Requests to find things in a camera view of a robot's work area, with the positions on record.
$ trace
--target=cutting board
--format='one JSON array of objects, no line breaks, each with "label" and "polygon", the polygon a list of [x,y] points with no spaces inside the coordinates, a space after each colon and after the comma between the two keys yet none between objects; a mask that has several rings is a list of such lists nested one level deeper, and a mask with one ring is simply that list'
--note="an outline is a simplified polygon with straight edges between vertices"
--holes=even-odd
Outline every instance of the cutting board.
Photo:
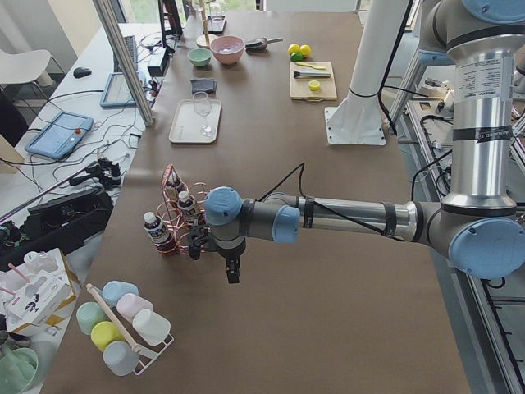
[{"label": "cutting board", "polygon": [[[290,97],[292,100],[306,100],[306,101],[323,101],[323,100],[337,100],[336,80],[334,79],[334,71],[331,68],[330,62],[307,62],[316,66],[325,66],[326,70],[314,70],[311,67],[298,66],[294,62],[290,62]],[[315,78],[294,78],[294,71],[303,72],[329,72],[330,78],[319,78],[321,82],[321,89],[315,92],[308,88],[308,82]]]}]

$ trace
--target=lime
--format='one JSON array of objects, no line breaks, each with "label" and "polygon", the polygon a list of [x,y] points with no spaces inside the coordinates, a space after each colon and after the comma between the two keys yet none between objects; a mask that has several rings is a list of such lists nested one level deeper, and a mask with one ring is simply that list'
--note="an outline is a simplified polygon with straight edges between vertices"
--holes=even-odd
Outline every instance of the lime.
[{"label": "lime", "polygon": [[312,54],[312,49],[309,45],[301,45],[301,47],[299,48],[299,52],[301,53],[301,55],[303,55],[303,57],[308,57]]},{"label": "lime", "polygon": [[291,54],[290,60],[292,62],[300,62],[301,60],[303,60],[303,55],[301,55],[301,53],[299,52],[294,52]]},{"label": "lime", "polygon": [[291,55],[292,53],[299,52],[299,50],[300,50],[299,44],[291,44],[288,47],[288,54]]}]

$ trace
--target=computer mouse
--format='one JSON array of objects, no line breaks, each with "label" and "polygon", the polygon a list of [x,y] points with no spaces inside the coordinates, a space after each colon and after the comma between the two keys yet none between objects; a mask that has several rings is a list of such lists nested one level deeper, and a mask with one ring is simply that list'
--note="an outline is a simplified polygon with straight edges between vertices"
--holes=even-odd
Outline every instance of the computer mouse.
[{"label": "computer mouse", "polygon": [[89,74],[91,74],[91,70],[89,68],[86,68],[86,67],[77,67],[74,71],[73,71],[73,76],[75,78],[83,78],[85,76],[88,76]]}]

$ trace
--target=pink bowl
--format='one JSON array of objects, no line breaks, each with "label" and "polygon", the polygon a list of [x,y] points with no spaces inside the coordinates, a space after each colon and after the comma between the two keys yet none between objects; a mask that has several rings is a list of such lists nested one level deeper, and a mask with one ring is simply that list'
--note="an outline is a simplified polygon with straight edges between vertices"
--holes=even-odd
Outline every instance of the pink bowl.
[{"label": "pink bowl", "polygon": [[220,63],[234,64],[243,56],[244,41],[234,35],[223,35],[210,43],[210,49]]}]

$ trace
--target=brown table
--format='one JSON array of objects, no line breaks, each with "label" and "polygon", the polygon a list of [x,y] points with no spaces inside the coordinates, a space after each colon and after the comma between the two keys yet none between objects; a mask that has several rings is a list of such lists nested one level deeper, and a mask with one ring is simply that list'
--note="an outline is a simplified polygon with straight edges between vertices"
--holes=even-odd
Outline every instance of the brown table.
[{"label": "brown table", "polygon": [[[306,162],[307,194],[400,204],[409,198],[395,138],[386,147],[328,146],[326,104],[289,98],[291,42],[310,44],[315,61],[332,62],[340,100],[346,95],[362,32],[356,15],[229,13],[227,34],[285,42],[234,66],[213,59],[206,70],[185,58],[198,30],[190,20],[154,108],[155,126],[140,141],[88,278],[97,286],[136,283],[172,322],[176,343],[141,377],[118,378],[72,319],[42,392],[469,392],[424,246],[316,230],[301,231],[295,245],[250,239],[239,285],[228,285],[216,254],[195,262],[155,251],[142,215],[160,203],[168,163],[186,182],[233,186],[244,197],[260,197]],[[194,77],[219,82],[218,140],[173,145],[167,135],[176,105],[190,98]],[[296,179],[281,190],[297,194]],[[87,300],[82,294],[78,305]]]}]

